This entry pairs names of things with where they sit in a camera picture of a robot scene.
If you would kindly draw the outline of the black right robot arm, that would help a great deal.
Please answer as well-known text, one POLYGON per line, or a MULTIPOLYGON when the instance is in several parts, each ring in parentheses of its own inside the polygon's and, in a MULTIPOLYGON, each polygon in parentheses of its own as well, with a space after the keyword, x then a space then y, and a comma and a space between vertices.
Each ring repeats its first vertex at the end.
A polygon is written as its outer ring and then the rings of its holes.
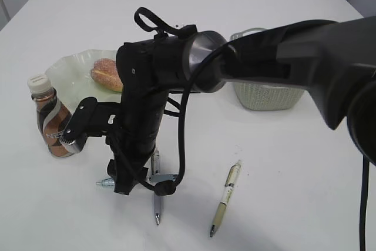
POLYGON ((350 136, 375 162, 375 18, 309 20, 226 41, 194 25, 173 29, 155 20, 153 39, 126 42, 117 51, 123 92, 107 142, 115 192, 145 183, 170 91, 182 91, 178 114, 179 172, 185 171, 184 120, 189 93, 216 92, 228 82, 306 90, 325 123, 347 120, 350 136))

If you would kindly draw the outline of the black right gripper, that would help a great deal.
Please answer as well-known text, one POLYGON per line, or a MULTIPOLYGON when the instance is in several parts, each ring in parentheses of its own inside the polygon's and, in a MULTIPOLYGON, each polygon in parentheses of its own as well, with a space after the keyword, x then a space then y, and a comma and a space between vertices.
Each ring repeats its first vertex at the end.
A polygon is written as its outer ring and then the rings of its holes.
POLYGON ((188 41, 155 38, 126 42, 117 50, 123 91, 115 128, 106 138, 114 154, 107 172, 116 193, 129 195, 145 180, 143 167, 155 151, 169 92, 187 84, 183 53, 188 41))

